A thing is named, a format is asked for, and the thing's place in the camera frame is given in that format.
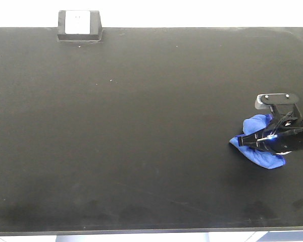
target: black surface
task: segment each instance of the black surface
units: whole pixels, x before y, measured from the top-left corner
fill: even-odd
[[[276,92],[303,113],[303,29],[0,28],[0,231],[300,228],[303,151],[228,144]]]

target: blue towel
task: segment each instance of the blue towel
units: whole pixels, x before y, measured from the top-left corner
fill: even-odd
[[[271,120],[272,116],[270,114],[257,114],[251,118],[248,118],[243,122],[244,134],[238,135],[230,140],[230,143],[237,147],[238,150],[245,155],[245,157],[247,157],[253,163],[267,169],[273,169],[285,165],[286,161],[284,157],[282,155],[273,155],[269,152],[252,149],[249,146],[239,146],[237,137],[250,135],[258,130],[261,130],[265,128]]]

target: robotic arm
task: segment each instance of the robotic arm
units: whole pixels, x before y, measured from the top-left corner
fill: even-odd
[[[302,117],[295,94],[261,94],[256,109],[269,109],[273,119],[264,128],[247,136],[238,137],[239,146],[249,146],[272,154],[288,154],[303,149]]]

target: white wall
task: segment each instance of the white wall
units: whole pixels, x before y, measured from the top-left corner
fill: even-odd
[[[104,27],[303,27],[303,0],[1,0],[0,27],[56,27],[59,10],[99,10]]]

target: black tabletop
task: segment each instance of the black tabletop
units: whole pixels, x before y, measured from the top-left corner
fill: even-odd
[[[228,143],[280,92],[303,114],[303,28],[0,28],[0,232],[303,228],[303,151]]]

